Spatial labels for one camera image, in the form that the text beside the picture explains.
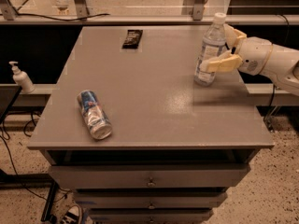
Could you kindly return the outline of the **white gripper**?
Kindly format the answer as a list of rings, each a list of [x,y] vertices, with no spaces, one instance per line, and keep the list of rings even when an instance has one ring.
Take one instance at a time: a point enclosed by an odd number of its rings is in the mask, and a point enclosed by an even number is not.
[[[259,75],[273,49],[273,44],[259,37],[248,37],[233,26],[225,24],[226,43],[230,49],[218,57],[199,56],[200,70],[208,73],[226,73],[234,69],[252,76]]]

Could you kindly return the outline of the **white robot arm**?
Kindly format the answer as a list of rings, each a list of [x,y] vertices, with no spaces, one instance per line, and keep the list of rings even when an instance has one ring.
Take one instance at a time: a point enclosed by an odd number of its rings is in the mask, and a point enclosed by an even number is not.
[[[240,72],[268,77],[277,87],[299,95],[299,51],[271,43],[259,37],[247,37],[234,27],[224,25],[228,49],[199,64],[204,73]]]

